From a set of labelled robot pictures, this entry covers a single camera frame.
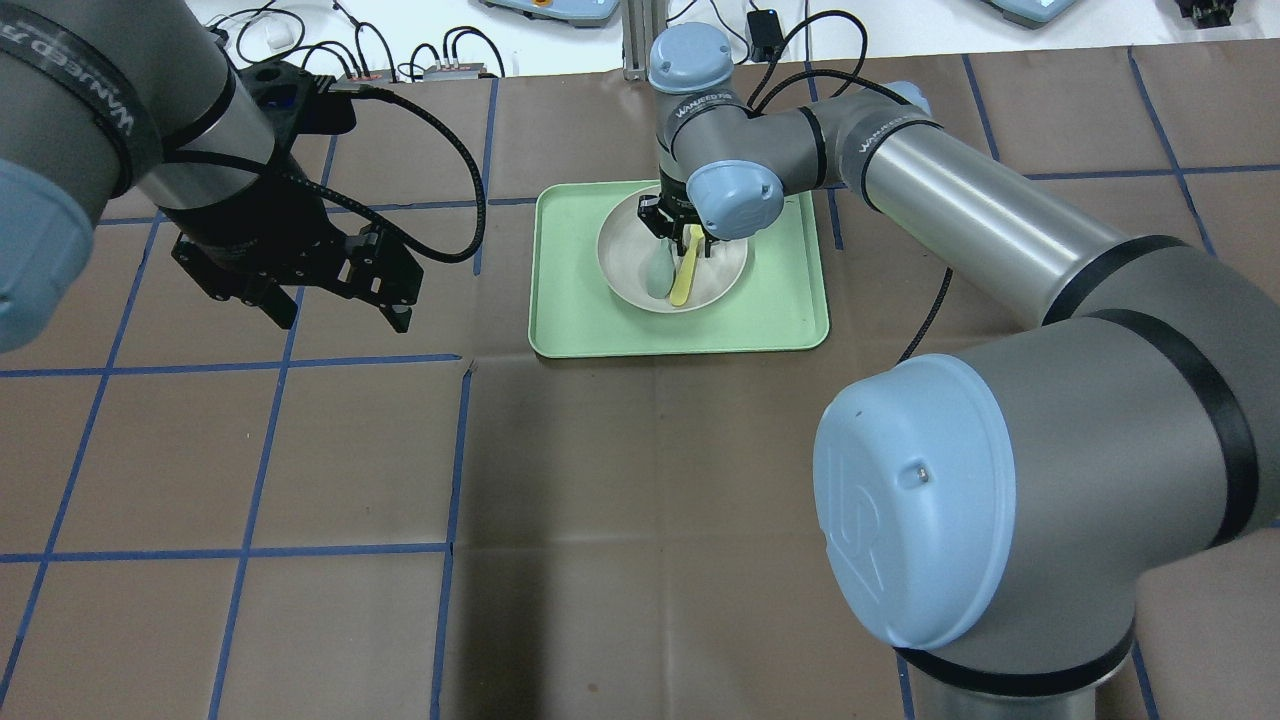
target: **blue joint cap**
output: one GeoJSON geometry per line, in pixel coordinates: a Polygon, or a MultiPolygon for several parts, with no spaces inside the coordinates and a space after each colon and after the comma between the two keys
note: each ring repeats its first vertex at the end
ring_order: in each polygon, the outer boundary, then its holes
{"type": "Polygon", "coordinates": [[[884,87],[892,90],[893,92],[902,96],[904,100],[909,101],[911,105],[924,110],[925,114],[933,117],[933,109],[929,106],[929,99],[924,96],[924,92],[914,82],[906,82],[905,79],[887,82],[884,87]]]}
{"type": "Polygon", "coordinates": [[[88,217],[67,191],[0,159],[0,352],[45,329],[92,246],[88,217]]]}
{"type": "Polygon", "coordinates": [[[782,181],[759,163],[709,163],[694,170],[685,188],[703,227],[721,240],[751,237],[782,214],[782,181]]]}
{"type": "Polygon", "coordinates": [[[818,423],[813,482],[836,582],[873,635],[936,650],[987,611],[1012,546],[1016,474],[977,370],[924,355],[845,388],[818,423]]]}
{"type": "Polygon", "coordinates": [[[732,74],[728,38],[707,23],[667,28],[649,51],[649,85],[668,95],[716,87],[732,74]]]}

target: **yellow spoon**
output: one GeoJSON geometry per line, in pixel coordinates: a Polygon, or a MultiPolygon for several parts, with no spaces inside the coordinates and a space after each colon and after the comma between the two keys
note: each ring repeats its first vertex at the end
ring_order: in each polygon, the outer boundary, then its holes
{"type": "Polygon", "coordinates": [[[671,287],[671,305],[673,307],[682,307],[685,302],[689,302],[689,291],[694,287],[694,263],[698,260],[698,252],[701,250],[705,237],[701,225],[689,228],[689,250],[680,259],[676,284],[671,287]]]}

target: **robotic arm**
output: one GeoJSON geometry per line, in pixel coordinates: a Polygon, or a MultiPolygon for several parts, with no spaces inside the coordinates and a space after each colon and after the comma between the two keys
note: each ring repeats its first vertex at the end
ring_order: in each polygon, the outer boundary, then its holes
{"type": "Polygon", "coordinates": [[[746,237],[783,195],[842,181],[1033,328],[827,409],[814,488],[846,600],[924,674],[925,720],[1093,717],[1133,644],[1138,575],[1280,509],[1261,360],[1280,307],[1174,238],[1048,195],[927,105],[861,91],[751,117],[726,50],[710,26],[654,44],[662,196],[639,214],[655,234],[746,237]]]}
{"type": "Polygon", "coordinates": [[[283,61],[239,73],[179,0],[0,1],[0,351],[31,341],[88,260],[109,197],[138,184],[182,229],[174,259],[214,300],[239,299],[282,328],[297,306],[283,286],[323,287],[378,306],[408,329],[431,251],[360,204],[306,179],[300,133],[355,127],[352,99],[407,106],[393,94],[335,83],[283,61]],[[321,196],[360,211],[355,237],[321,196]]]}

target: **green tray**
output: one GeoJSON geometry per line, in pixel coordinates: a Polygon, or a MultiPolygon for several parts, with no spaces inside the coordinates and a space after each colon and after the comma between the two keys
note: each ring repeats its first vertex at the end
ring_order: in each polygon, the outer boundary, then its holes
{"type": "Polygon", "coordinates": [[[809,193],[751,238],[746,269],[690,313],[632,306],[609,290],[596,236],[623,199],[655,181],[557,184],[538,197],[529,343],[545,357],[758,352],[817,347],[831,331],[809,193]]]}

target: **black adapter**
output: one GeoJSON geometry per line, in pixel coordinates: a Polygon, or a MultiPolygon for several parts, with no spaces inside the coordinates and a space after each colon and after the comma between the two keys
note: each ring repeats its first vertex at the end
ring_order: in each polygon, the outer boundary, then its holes
{"type": "Polygon", "coordinates": [[[751,10],[746,14],[746,36],[751,38],[753,63],[773,63],[782,56],[782,23],[777,10],[751,10]]]}

